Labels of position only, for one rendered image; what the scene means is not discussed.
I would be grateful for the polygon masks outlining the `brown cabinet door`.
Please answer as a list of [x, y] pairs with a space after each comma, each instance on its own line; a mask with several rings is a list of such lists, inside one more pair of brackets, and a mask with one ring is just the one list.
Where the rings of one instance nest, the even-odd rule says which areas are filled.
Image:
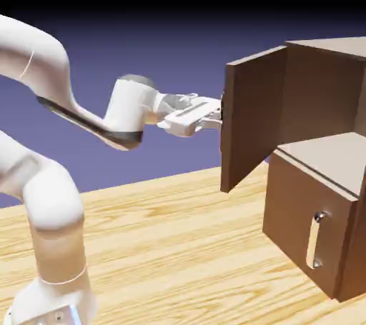
[[[358, 199], [299, 161], [276, 150], [269, 158], [263, 232], [330, 298], [337, 297], [349, 230]], [[316, 258], [306, 264], [312, 217], [326, 211]]]
[[226, 64], [220, 190], [228, 193], [274, 151], [279, 139], [287, 47]]

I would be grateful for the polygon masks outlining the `dark door handle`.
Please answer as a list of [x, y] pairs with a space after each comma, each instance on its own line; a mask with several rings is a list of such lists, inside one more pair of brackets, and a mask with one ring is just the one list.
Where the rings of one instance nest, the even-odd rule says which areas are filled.
[[223, 90], [222, 94], [221, 94], [221, 98], [220, 98], [220, 145], [219, 145], [219, 150], [220, 153], [222, 154], [222, 144], [223, 144], [223, 126], [224, 126], [224, 95], [225, 95], [225, 90]]

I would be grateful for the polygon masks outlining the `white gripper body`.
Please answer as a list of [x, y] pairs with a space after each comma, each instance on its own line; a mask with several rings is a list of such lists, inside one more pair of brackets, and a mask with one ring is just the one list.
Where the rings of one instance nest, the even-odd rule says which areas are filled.
[[188, 101], [188, 106], [176, 109], [163, 117], [157, 126], [164, 129], [168, 134], [178, 137], [190, 137], [196, 134], [196, 125], [201, 119], [208, 119], [208, 115], [220, 108], [220, 99], [206, 96], [189, 95], [183, 96]]

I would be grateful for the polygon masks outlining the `brown wooden cabinet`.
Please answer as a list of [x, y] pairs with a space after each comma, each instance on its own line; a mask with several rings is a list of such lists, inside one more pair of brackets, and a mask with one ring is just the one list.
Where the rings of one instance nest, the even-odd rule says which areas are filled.
[[277, 148], [358, 199], [338, 301], [366, 293], [366, 36], [291, 41]]

